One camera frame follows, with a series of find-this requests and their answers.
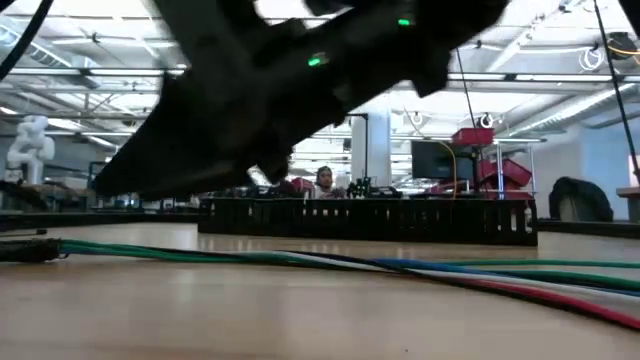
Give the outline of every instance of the pillar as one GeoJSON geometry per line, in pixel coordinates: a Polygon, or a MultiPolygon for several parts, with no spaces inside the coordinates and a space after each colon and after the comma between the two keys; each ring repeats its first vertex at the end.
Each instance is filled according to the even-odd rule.
{"type": "Polygon", "coordinates": [[[351,118],[351,181],[366,175],[373,186],[391,185],[391,112],[386,100],[381,95],[352,111],[366,113],[368,120],[351,118]]]}

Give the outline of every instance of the man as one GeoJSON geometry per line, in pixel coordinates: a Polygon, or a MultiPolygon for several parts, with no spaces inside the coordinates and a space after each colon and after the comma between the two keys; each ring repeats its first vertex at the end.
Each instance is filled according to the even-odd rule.
{"type": "Polygon", "coordinates": [[[323,166],[316,173],[316,199],[344,199],[346,193],[343,188],[333,188],[333,172],[328,166],[323,166]]]}

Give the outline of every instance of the wall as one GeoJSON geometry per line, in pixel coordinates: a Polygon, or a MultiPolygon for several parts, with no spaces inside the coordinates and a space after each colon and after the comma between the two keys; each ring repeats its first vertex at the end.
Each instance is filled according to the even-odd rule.
{"type": "MultiPolygon", "coordinates": [[[[549,194],[555,182],[563,177],[582,178],[582,148],[580,129],[574,128],[567,134],[554,136],[547,143],[534,144],[533,164],[536,182],[536,206],[538,217],[548,218],[549,194]]],[[[518,164],[530,168],[529,154],[513,157],[518,164]]]]}
{"type": "MultiPolygon", "coordinates": [[[[640,146],[640,120],[629,122],[633,142],[640,146]]],[[[627,201],[616,189],[631,186],[629,144],[622,124],[600,130],[584,130],[582,137],[583,179],[600,186],[609,198],[614,218],[628,220],[627,201]]]]}
{"type": "MultiPolygon", "coordinates": [[[[636,151],[640,150],[640,119],[629,122],[636,151]]],[[[616,190],[631,186],[629,145],[622,124],[600,130],[575,125],[565,135],[549,136],[548,143],[534,145],[536,203],[539,217],[549,217],[548,196],[562,176],[590,181],[607,195],[616,220],[628,220],[627,202],[616,190]]],[[[528,155],[513,158],[529,167],[528,155]]]]}

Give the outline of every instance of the black crate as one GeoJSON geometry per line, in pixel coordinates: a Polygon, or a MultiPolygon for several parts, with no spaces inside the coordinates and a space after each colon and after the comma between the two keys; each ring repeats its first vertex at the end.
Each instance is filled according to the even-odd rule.
{"type": "Polygon", "coordinates": [[[202,233],[320,239],[538,244],[530,200],[213,199],[202,233]]]}

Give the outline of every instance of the black cable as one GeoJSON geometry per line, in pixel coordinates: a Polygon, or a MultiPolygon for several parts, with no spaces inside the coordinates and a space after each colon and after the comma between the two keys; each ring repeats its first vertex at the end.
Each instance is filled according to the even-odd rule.
{"type": "MultiPolygon", "coordinates": [[[[469,107],[469,116],[471,116],[471,125],[473,125],[473,132],[477,140],[478,128],[476,125],[476,118],[475,116],[473,116],[473,107],[471,106],[471,97],[469,96],[469,88],[467,87],[467,79],[465,78],[465,75],[464,75],[464,67],[462,66],[462,57],[460,56],[459,48],[456,48],[456,57],[458,58],[458,67],[460,68],[460,76],[462,77],[462,86],[464,86],[464,95],[467,97],[467,106],[469,107]]],[[[482,149],[478,146],[474,146],[473,151],[478,155],[478,161],[480,165],[482,165],[482,149]]],[[[482,166],[480,166],[480,176],[482,177],[480,182],[484,182],[484,168],[482,166]]],[[[488,193],[489,193],[489,190],[487,189],[487,184],[485,182],[484,196],[488,197],[489,195],[488,193]]]]}
{"type": "Polygon", "coordinates": [[[38,6],[38,9],[36,10],[36,13],[33,14],[33,18],[31,18],[29,25],[22,33],[22,36],[20,36],[20,40],[18,40],[16,46],[11,49],[9,55],[7,55],[7,57],[2,61],[2,64],[0,64],[0,82],[9,75],[22,55],[27,51],[29,45],[31,45],[31,42],[36,37],[42,23],[44,23],[44,19],[49,13],[51,4],[53,4],[53,0],[42,0],[40,6],[38,6]]]}
{"type": "Polygon", "coordinates": [[[14,0],[4,0],[2,4],[0,4],[0,14],[2,14],[9,6],[14,3],[14,0]]]}
{"type": "Polygon", "coordinates": [[[629,120],[627,119],[627,112],[624,109],[624,103],[622,102],[622,95],[620,94],[620,86],[618,84],[618,75],[613,67],[613,60],[611,59],[611,50],[607,46],[607,34],[604,30],[604,24],[602,23],[602,15],[600,15],[600,8],[598,7],[598,1],[593,0],[593,9],[598,18],[598,27],[600,28],[600,37],[602,37],[602,44],[605,48],[605,54],[607,55],[607,62],[609,65],[609,72],[611,73],[611,82],[613,83],[613,89],[616,92],[616,100],[618,101],[618,107],[620,108],[620,117],[622,118],[622,124],[624,125],[624,132],[627,136],[627,143],[629,144],[629,152],[631,153],[631,163],[633,164],[633,174],[636,176],[636,180],[640,183],[640,171],[638,171],[638,158],[636,157],[636,147],[633,144],[633,137],[631,136],[631,129],[629,129],[629,120]]]}
{"type": "Polygon", "coordinates": [[[470,282],[464,281],[464,280],[448,279],[448,278],[442,278],[442,277],[433,276],[433,275],[427,275],[427,274],[423,274],[423,273],[416,272],[416,271],[413,271],[413,270],[409,270],[409,269],[405,269],[405,268],[401,268],[401,267],[397,267],[397,266],[393,266],[393,265],[380,263],[380,262],[377,262],[377,261],[354,258],[354,257],[350,257],[350,256],[335,255],[335,254],[318,254],[318,253],[311,253],[311,252],[305,252],[305,251],[283,251],[283,252],[284,253],[290,252],[290,253],[296,253],[296,254],[307,255],[307,256],[323,257],[323,258],[327,258],[327,259],[331,259],[331,260],[353,262],[353,263],[359,263],[359,264],[362,264],[362,265],[375,266],[375,267],[378,267],[380,269],[393,271],[395,273],[402,274],[402,275],[408,275],[408,276],[411,276],[411,277],[414,277],[414,278],[417,278],[417,279],[429,280],[429,281],[433,281],[433,282],[437,282],[437,283],[441,283],[441,284],[445,284],[445,285],[456,286],[456,287],[463,288],[463,289],[476,290],[476,291],[481,291],[481,292],[484,292],[484,293],[501,295],[501,296],[509,297],[509,298],[512,298],[512,299],[522,300],[522,301],[526,301],[526,302],[529,302],[529,303],[538,304],[538,305],[542,305],[542,306],[546,306],[546,307],[550,307],[550,308],[566,311],[566,312],[569,312],[569,313],[572,313],[572,314],[582,315],[582,316],[585,316],[585,317],[588,317],[588,318],[591,318],[591,319],[608,322],[608,323],[613,324],[613,325],[617,325],[617,326],[621,326],[621,327],[624,327],[624,328],[627,328],[627,329],[638,331],[638,329],[636,327],[630,326],[630,325],[625,324],[625,323],[617,322],[617,321],[615,321],[613,319],[601,317],[601,316],[599,316],[597,314],[591,313],[591,312],[586,311],[584,309],[573,307],[573,306],[570,306],[570,305],[567,305],[567,304],[564,304],[564,303],[560,303],[560,302],[557,302],[557,301],[554,301],[554,300],[550,300],[550,299],[544,299],[544,298],[532,297],[532,296],[520,294],[520,293],[517,293],[517,292],[514,292],[514,291],[510,291],[510,290],[496,289],[496,288],[492,288],[492,287],[488,287],[488,286],[476,285],[474,283],[470,283],[470,282]]]}

